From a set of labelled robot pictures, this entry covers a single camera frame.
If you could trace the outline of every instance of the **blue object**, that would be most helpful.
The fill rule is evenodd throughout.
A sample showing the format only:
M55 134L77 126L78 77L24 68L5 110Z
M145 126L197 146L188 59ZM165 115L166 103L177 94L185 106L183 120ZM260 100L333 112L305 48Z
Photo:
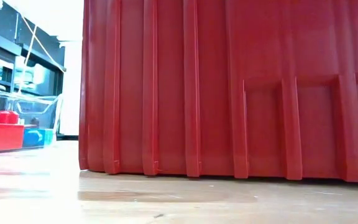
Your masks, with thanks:
M25 128L23 147L49 146L53 141L52 129Z

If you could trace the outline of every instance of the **bin wall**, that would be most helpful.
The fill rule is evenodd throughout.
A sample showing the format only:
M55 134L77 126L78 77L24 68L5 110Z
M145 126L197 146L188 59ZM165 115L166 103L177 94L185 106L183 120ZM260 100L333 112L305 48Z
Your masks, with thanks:
M358 0L85 0L80 166L358 182Z

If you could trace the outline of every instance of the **plastic tub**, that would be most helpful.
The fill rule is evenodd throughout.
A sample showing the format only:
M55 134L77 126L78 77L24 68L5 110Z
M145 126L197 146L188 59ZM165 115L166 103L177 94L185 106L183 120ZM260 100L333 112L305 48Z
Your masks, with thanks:
M29 96L0 91L0 151L50 146L62 107L62 95Z

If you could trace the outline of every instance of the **clear plastic container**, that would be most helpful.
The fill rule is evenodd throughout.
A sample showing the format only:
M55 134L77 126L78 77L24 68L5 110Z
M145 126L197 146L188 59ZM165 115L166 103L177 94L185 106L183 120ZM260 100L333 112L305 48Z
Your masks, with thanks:
M56 140L63 96L0 91L0 151L45 147Z

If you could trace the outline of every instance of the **floor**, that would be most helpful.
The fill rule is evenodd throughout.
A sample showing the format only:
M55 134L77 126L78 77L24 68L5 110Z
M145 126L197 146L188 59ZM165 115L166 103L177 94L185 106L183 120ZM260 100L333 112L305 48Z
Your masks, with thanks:
M77 148L0 154L0 223L358 223L358 184L80 172Z

